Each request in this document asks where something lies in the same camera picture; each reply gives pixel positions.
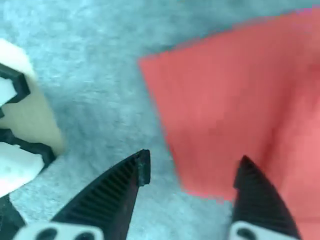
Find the white object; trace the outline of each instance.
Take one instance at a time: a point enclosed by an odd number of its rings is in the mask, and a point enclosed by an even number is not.
[[[238,231],[241,229],[253,233],[254,238],[252,238],[252,240],[298,240],[295,237],[284,235],[245,221],[236,221],[232,224],[229,232],[229,240],[250,240],[250,238],[243,238],[238,235]]]
[[[14,84],[10,79],[0,77],[0,107],[17,95]]]
[[[29,183],[44,166],[41,155],[0,142],[0,198]]]
[[[91,235],[91,237],[81,237],[81,235]],[[44,222],[34,223],[24,226],[15,235],[13,240],[104,240],[102,230],[95,226],[78,224]]]

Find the red towel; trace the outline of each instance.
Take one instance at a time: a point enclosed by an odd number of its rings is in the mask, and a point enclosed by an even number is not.
[[[260,19],[140,60],[182,186],[235,196],[243,155],[305,240],[320,236],[320,8]]]

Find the gray carpet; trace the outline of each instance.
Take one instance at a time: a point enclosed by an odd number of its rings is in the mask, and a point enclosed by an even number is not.
[[[29,54],[67,152],[11,195],[28,223],[49,220],[107,168],[145,148],[151,184],[129,240],[222,240],[231,204],[183,193],[137,58],[316,0],[2,0],[0,37]]]

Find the black plastic part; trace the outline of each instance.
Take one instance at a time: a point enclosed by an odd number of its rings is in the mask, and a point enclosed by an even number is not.
[[[32,154],[40,154],[44,162],[43,169],[46,169],[56,159],[50,146],[42,143],[29,143],[16,138],[10,129],[0,129],[0,142],[19,145],[22,150]]]
[[[0,77],[10,79],[17,93],[14,98],[7,102],[8,104],[18,103],[30,94],[30,89],[23,73],[0,63]]]
[[[261,170],[244,156],[234,187],[238,190],[232,223],[247,223],[301,239],[296,223],[276,188]]]
[[[24,225],[25,222],[11,204],[9,195],[0,197],[0,239],[12,240]]]
[[[52,221],[96,226],[106,240],[125,240],[138,189],[149,183],[150,151],[141,150],[100,175]]]

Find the red cloth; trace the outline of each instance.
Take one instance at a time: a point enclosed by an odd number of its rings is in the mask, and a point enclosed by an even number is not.
[[[247,155],[304,239],[318,239],[320,8],[242,24],[139,63],[187,192],[233,199]]]

